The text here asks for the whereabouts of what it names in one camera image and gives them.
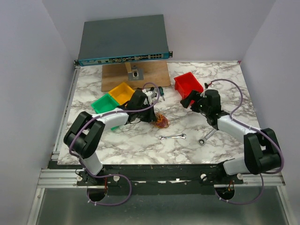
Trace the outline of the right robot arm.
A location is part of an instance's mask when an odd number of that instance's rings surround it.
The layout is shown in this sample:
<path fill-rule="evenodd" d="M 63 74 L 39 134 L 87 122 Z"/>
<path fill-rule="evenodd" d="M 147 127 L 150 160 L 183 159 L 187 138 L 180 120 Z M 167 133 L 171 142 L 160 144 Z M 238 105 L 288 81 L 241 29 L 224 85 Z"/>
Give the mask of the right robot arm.
<path fill-rule="evenodd" d="M 244 156 L 224 161 L 223 168 L 215 173 L 218 182 L 225 184 L 238 173 L 256 175 L 282 167 L 283 159 L 275 132 L 233 119 L 222 109 L 217 90 L 207 90 L 203 94 L 193 90 L 180 103 L 184 108 L 190 107 L 193 112 L 202 114 L 215 130 L 223 131 L 243 143 Z"/>

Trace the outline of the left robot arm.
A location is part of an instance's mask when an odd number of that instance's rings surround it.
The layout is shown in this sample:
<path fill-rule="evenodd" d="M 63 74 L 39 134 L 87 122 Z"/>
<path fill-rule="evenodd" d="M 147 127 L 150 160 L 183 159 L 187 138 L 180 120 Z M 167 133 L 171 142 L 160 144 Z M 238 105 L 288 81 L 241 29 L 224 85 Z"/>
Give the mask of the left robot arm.
<path fill-rule="evenodd" d="M 88 170 L 88 180 L 93 185 L 103 182 L 103 165 L 96 150 L 104 131 L 123 126 L 136 119 L 151 123 L 156 121 L 154 104 L 160 97 L 153 89 L 137 89 L 129 101 L 105 113 L 79 113 L 64 136 L 69 153 L 79 159 Z"/>

